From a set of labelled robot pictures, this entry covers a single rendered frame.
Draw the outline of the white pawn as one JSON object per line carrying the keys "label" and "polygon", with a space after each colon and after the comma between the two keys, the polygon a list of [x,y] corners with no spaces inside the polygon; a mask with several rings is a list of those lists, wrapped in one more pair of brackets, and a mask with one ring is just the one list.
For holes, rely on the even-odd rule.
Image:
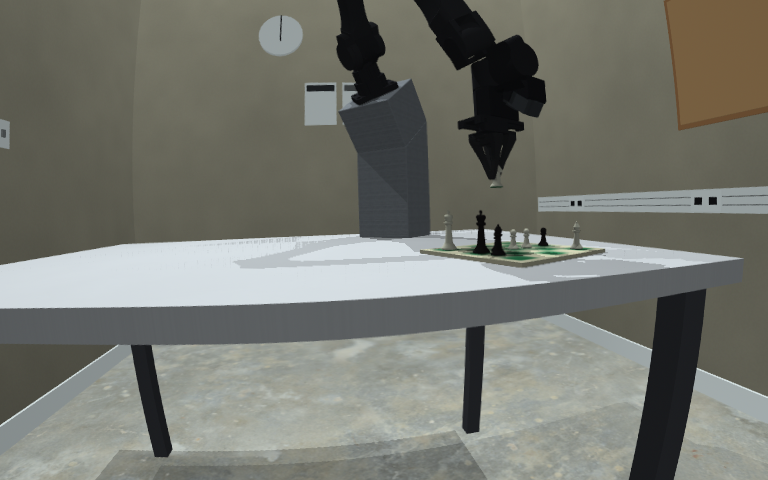
{"label": "white pawn", "polygon": [[528,237],[528,236],[530,236],[529,235],[529,229],[524,229],[523,233],[524,233],[524,235],[523,235],[524,236],[524,242],[521,245],[521,248],[532,248],[531,244],[529,243],[529,237]]}
{"label": "white pawn", "polygon": [[517,237],[516,236],[516,230],[511,230],[510,231],[510,235],[511,235],[510,236],[511,237],[511,242],[510,242],[510,245],[508,246],[508,250],[518,250],[519,247],[517,246],[516,239],[515,239]]}

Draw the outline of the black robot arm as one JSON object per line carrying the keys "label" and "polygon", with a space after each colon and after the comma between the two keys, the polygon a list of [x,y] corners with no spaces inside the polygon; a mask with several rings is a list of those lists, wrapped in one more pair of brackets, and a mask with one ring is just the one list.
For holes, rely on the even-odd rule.
{"label": "black robot arm", "polygon": [[[476,90],[477,115],[519,121],[520,111],[539,117],[546,103],[545,81],[532,77],[538,70],[538,58],[521,36],[496,44],[489,27],[464,0],[414,1],[456,70],[473,63],[473,92],[484,87]],[[378,25],[368,21],[363,0],[337,2],[341,34],[336,36],[336,50],[344,68],[353,70],[357,93],[351,96],[352,101],[361,105],[399,88],[396,81],[387,80],[378,68],[376,62],[385,54],[385,44]]]}

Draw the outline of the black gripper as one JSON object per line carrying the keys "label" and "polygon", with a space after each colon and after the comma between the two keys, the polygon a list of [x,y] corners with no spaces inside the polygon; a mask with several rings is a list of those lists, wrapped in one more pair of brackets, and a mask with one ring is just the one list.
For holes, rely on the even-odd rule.
{"label": "black gripper", "polygon": [[[516,142],[516,132],[524,130],[524,122],[485,114],[477,115],[476,90],[481,88],[483,87],[477,88],[473,92],[474,117],[458,121],[458,130],[476,131],[477,134],[469,134],[469,143],[479,158],[488,179],[493,180],[496,178],[498,165],[503,170]],[[516,132],[508,131],[510,129]]]}

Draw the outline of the white bishop chess piece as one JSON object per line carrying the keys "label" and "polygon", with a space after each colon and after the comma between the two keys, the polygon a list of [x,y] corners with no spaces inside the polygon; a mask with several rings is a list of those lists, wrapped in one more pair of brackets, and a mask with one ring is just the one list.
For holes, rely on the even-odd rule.
{"label": "white bishop chess piece", "polygon": [[580,226],[579,226],[578,222],[575,223],[573,228],[574,228],[574,230],[573,230],[573,232],[574,232],[574,240],[573,240],[573,244],[570,247],[570,249],[575,249],[575,250],[583,249],[583,247],[580,244],[580,239],[579,239],[579,232],[580,232],[579,229],[580,229]]}

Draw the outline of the green and cream chessboard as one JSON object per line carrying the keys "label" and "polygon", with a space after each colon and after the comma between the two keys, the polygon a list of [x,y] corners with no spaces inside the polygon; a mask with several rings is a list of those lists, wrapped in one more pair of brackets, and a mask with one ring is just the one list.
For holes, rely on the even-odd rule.
{"label": "green and cream chessboard", "polygon": [[575,250],[570,249],[570,246],[566,245],[549,244],[549,246],[538,246],[539,243],[530,243],[532,248],[521,248],[523,242],[516,242],[519,247],[518,250],[508,250],[510,242],[502,242],[502,249],[506,256],[491,256],[491,249],[494,247],[494,243],[486,243],[490,251],[489,254],[473,254],[477,244],[456,246],[457,250],[441,250],[441,248],[422,249],[420,253],[524,268],[605,252],[604,248],[583,247],[583,249]]}

